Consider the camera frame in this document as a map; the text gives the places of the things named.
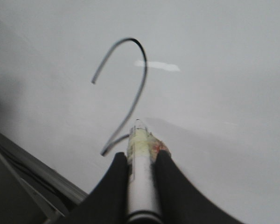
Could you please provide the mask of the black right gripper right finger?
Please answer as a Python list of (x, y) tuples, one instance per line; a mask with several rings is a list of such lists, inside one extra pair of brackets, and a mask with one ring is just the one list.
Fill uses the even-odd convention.
[(168, 152), (155, 162), (159, 200), (166, 224), (240, 224), (205, 197), (180, 171)]

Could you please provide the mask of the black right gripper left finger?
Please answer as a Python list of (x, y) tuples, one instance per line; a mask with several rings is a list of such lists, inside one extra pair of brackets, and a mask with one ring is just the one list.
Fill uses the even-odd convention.
[(57, 224), (122, 224), (125, 220), (128, 165), (116, 153), (95, 189)]

